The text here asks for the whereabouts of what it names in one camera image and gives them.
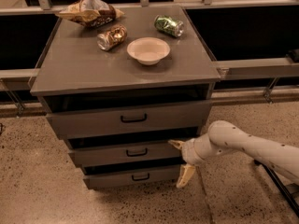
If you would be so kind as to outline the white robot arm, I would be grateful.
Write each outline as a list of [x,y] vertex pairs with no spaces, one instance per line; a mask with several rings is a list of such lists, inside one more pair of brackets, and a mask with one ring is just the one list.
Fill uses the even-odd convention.
[[187,141],[169,140],[181,151],[185,164],[180,167],[177,187],[192,178],[195,167],[208,158],[241,151],[299,185],[299,148],[248,134],[225,120],[210,124],[207,133]]

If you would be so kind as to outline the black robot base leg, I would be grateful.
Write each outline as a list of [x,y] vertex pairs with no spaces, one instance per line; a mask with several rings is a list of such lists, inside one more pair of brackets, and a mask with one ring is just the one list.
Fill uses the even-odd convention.
[[268,168],[264,164],[261,164],[259,161],[254,161],[254,164],[257,166],[262,166],[265,169],[273,183],[280,191],[281,195],[289,204],[292,211],[299,217],[299,203],[295,200],[295,196],[299,193],[299,186],[294,183],[284,185],[274,170]]

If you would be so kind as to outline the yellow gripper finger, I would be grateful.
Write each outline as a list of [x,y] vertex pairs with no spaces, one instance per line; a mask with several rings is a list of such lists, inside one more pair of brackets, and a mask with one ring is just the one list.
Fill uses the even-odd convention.
[[195,167],[190,164],[182,164],[180,166],[179,177],[176,184],[178,189],[184,188],[191,180],[195,173]]
[[184,145],[184,142],[180,140],[169,140],[168,143],[178,150],[182,150],[182,147]]

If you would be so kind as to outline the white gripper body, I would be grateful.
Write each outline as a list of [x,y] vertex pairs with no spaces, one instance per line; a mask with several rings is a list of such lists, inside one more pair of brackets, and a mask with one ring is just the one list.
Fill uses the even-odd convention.
[[200,156],[200,148],[203,146],[202,138],[192,138],[182,146],[182,158],[190,165],[197,165],[204,159]]

